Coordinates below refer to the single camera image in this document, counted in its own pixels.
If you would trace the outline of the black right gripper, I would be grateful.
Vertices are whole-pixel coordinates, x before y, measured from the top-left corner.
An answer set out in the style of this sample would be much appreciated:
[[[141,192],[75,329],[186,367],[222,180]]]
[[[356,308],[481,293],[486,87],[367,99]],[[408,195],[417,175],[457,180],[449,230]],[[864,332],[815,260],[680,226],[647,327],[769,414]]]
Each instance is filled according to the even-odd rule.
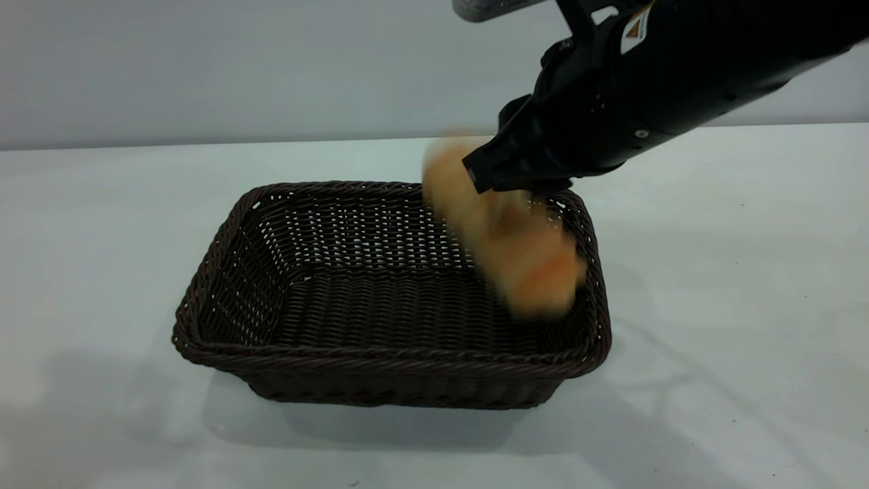
[[[549,199],[673,139],[644,120],[617,78],[621,34],[600,26],[590,41],[571,37],[546,51],[533,93],[505,105],[496,136],[463,160],[476,192]]]

